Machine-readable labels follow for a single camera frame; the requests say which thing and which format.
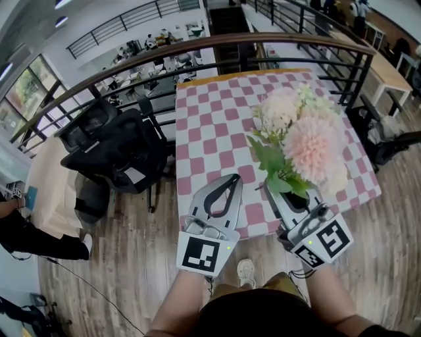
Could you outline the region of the black office chair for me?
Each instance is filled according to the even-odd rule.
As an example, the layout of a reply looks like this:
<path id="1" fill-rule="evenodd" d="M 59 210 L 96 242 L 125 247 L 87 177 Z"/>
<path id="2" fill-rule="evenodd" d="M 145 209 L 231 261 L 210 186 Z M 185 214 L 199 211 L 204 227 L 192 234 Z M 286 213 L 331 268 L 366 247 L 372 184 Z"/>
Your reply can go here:
<path id="1" fill-rule="evenodd" d="M 364 94 L 362 105 L 346 110 L 346 115 L 364 148 L 374 172 L 392 158 L 421 143 L 421 130 L 407 132 L 392 115 L 381 115 Z"/>
<path id="2" fill-rule="evenodd" d="M 123 194 L 146 192 L 148 211 L 154 213 L 152 187 L 169 175 L 166 168 L 175 143 L 164 135 L 151 100 L 141 95 L 137 104 L 136 109 L 120 111 L 96 99 L 55 137 L 68 151 L 61 160 L 64 168 Z"/>

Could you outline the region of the person's black shirt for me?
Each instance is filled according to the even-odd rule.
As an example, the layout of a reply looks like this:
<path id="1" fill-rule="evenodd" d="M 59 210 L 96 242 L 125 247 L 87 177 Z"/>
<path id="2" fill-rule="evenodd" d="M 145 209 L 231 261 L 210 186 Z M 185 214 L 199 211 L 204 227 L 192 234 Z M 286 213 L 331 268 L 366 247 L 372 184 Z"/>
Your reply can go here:
<path id="1" fill-rule="evenodd" d="M 358 315 L 350 321 L 344 334 L 324 323 L 299 297 L 256 289 L 210 301 L 189 337 L 409 337 Z"/>

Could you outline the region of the black staircase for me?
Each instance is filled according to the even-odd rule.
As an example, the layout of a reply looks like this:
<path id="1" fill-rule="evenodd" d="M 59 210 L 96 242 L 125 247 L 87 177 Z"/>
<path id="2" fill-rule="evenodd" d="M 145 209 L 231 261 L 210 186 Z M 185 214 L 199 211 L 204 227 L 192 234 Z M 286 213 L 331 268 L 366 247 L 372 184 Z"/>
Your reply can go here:
<path id="1" fill-rule="evenodd" d="M 250 32 L 241 7 L 211 9 L 209 15 L 211 20 L 210 34 L 212 36 Z M 214 54 L 217 62 L 240 60 L 242 58 L 254 59 L 257 56 L 253 43 L 221 45 L 214 48 Z"/>

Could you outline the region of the person's left forearm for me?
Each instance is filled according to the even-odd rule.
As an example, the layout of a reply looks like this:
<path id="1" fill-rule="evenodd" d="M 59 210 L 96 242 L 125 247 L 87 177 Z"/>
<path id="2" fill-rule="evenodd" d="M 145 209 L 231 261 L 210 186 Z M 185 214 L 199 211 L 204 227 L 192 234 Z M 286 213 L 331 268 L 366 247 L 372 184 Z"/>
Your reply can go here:
<path id="1" fill-rule="evenodd" d="M 180 270 L 145 337 L 187 337 L 203 304 L 204 276 Z"/>

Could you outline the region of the light wooden white-legged table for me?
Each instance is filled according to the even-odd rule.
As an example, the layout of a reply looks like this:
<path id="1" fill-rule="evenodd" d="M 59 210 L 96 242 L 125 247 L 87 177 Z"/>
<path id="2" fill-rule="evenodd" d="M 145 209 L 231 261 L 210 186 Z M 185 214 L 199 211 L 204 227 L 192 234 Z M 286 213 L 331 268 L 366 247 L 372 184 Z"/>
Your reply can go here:
<path id="1" fill-rule="evenodd" d="M 376 106 L 384 93 L 399 92 L 401 98 L 397 100 L 401 107 L 409 98 L 412 91 L 410 84 L 404 76 L 394 68 L 379 51 L 376 52 L 370 65 L 370 72 L 378 83 L 377 90 L 371 98 L 371 103 Z"/>

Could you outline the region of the dark grey round bin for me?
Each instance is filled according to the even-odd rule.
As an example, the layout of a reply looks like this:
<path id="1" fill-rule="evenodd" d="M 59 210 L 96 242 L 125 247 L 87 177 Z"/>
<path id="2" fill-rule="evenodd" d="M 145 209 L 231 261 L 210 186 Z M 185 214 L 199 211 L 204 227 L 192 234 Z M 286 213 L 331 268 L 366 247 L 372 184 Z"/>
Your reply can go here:
<path id="1" fill-rule="evenodd" d="M 77 217 L 87 224 L 95 224 L 107 214 L 109 198 L 107 185 L 85 181 L 76 198 L 74 210 Z"/>

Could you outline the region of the pink artificial flower bouquet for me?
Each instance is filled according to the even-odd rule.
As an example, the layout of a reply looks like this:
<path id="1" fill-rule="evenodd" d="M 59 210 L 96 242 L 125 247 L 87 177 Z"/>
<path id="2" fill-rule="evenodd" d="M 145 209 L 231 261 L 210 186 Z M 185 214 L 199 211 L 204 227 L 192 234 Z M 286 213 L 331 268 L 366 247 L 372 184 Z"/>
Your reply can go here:
<path id="1" fill-rule="evenodd" d="M 300 83 L 272 90 L 251 111 L 247 140 L 273 192 L 304 197 L 314 188 L 331 196 L 347 187 L 345 128 L 332 100 Z"/>

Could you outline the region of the black balcony railing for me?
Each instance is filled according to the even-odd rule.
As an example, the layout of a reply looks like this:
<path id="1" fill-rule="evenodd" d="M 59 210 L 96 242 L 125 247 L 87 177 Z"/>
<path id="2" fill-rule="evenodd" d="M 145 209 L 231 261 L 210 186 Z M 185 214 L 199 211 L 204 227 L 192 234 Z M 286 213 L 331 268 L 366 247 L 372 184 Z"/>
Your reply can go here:
<path id="1" fill-rule="evenodd" d="M 170 14 L 199 9 L 199 0 L 153 0 L 126 11 L 70 44 L 66 50 L 77 59 L 90 49 L 99 46 L 112 37 L 139 26 L 140 24 L 162 18 Z"/>

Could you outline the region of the pink white checkered tablecloth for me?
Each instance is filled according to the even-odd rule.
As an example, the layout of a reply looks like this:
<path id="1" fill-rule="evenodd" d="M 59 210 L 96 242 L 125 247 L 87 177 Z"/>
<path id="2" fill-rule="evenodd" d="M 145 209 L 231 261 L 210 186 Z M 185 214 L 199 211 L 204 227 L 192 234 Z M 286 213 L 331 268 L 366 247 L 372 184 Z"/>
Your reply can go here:
<path id="1" fill-rule="evenodd" d="M 317 95 L 328 88 L 308 69 L 246 72 L 180 84 L 176 90 L 176 183 L 178 214 L 184 220 L 196 191 L 226 174 L 243 179 L 237 231 L 242 239 L 276 231 L 275 218 L 260 185 L 247 137 L 254 128 L 252 107 L 275 88 L 308 84 Z"/>

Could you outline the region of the beige cloth covered table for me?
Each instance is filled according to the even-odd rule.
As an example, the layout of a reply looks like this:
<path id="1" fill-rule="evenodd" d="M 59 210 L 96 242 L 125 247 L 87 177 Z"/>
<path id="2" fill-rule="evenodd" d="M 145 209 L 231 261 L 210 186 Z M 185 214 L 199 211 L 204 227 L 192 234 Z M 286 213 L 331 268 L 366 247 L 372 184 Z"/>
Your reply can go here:
<path id="1" fill-rule="evenodd" d="M 67 155 L 59 138 L 47 138 L 33 158 L 25 185 L 26 194 L 36 189 L 32 224 L 58 239 L 64 235 L 77 238 L 82 228 L 75 212 L 77 172 L 61 165 Z"/>

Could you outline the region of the person's right forearm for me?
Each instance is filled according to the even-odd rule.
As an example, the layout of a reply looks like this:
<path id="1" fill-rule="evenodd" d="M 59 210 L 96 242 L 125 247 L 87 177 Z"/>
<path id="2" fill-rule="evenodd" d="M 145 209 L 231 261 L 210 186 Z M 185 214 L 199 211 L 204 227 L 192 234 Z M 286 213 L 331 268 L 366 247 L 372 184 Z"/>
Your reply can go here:
<path id="1" fill-rule="evenodd" d="M 347 334 L 357 310 L 331 266 L 325 265 L 306 279 L 311 309 L 327 325 Z"/>

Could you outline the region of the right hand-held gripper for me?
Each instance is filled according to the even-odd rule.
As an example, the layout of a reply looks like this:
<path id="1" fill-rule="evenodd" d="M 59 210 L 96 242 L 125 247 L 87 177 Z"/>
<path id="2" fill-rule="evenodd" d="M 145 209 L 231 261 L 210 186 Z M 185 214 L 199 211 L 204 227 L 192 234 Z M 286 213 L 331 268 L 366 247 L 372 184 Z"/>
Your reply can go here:
<path id="1" fill-rule="evenodd" d="M 301 196 L 292 192 L 273 192 L 264 183 L 267 200 L 277 219 L 278 241 L 296 255 L 308 268 L 319 269 L 337 259 L 354 240 L 340 214 L 334 215 L 316 189 Z"/>

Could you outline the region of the person's mustard shorts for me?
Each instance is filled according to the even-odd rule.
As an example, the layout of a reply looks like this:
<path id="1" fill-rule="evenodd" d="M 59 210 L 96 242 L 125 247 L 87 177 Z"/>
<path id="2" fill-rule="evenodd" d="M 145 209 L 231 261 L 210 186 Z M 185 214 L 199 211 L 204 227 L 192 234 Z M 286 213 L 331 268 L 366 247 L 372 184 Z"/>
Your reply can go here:
<path id="1" fill-rule="evenodd" d="M 281 291 L 304 299 L 304 296 L 301 295 L 301 292 L 299 291 L 298 287 L 295 285 L 292 279 L 290 279 L 286 272 L 279 272 L 278 274 L 274 275 L 263 287 L 260 287 L 260 289 Z M 214 289 L 213 295 L 210 297 L 210 300 L 212 301 L 221 296 L 234 294 L 237 292 L 243 292 L 246 290 L 249 289 L 245 288 L 244 286 L 238 287 L 231 286 L 228 284 L 219 284 Z"/>

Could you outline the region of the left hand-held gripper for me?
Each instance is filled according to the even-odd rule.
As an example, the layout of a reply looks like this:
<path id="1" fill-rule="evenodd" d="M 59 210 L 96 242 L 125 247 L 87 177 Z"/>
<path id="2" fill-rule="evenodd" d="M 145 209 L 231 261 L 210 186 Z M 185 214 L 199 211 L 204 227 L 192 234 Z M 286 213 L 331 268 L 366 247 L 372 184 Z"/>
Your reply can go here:
<path id="1" fill-rule="evenodd" d="M 186 218 L 186 229 L 178 236 L 177 268 L 203 275 L 220 274 L 240 239 L 235 228 L 242 193 L 242 177 L 227 174 L 194 194 L 189 208 L 191 216 Z"/>

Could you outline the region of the wooden topped black railing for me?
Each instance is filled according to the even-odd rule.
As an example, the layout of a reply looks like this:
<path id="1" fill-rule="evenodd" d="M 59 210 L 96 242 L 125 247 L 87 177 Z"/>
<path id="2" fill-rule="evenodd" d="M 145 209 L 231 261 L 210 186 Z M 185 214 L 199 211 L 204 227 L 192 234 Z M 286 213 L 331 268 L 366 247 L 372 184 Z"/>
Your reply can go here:
<path id="1" fill-rule="evenodd" d="M 311 45 L 322 45 L 325 47 L 336 47 L 339 49 L 344 49 L 352 51 L 355 53 L 362 53 L 363 55 L 368 55 L 373 57 L 376 53 L 376 50 L 371 48 L 367 44 L 356 44 L 355 42 L 345 42 L 334 38 L 327 37 L 316 37 L 308 34 L 289 34 L 281 32 L 255 32 L 255 33 L 238 33 L 238 34 L 224 34 L 218 36 L 211 36 L 207 38 L 195 39 L 191 41 L 185 41 L 177 43 L 174 45 L 169 45 L 166 47 L 158 48 L 154 51 L 146 52 L 142 55 L 136 56 L 130 60 L 124 61 L 119 65 L 108 69 L 102 70 L 89 78 L 81 81 L 74 87 L 70 88 L 64 94 L 62 94 L 57 99 L 50 102 L 45 108 L 40 110 L 37 114 L 34 115 L 21 129 L 18 130 L 16 135 L 14 135 L 10 142 L 15 143 L 17 139 L 24 134 L 27 130 L 31 129 L 32 126 L 38 123 L 39 119 L 46 115 L 50 110 L 54 109 L 56 106 L 60 105 L 62 102 L 74 97 L 79 94 L 81 91 L 87 90 L 90 87 L 96 85 L 96 83 L 101 82 L 105 78 L 114 76 L 126 70 L 129 70 L 135 66 L 144 65 L 156 59 L 170 57 L 173 55 L 179 55 L 188 51 L 195 51 L 200 49 L 208 49 L 213 47 L 220 47 L 224 45 L 243 45 L 251 43 L 299 43 L 299 44 L 311 44 Z"/>

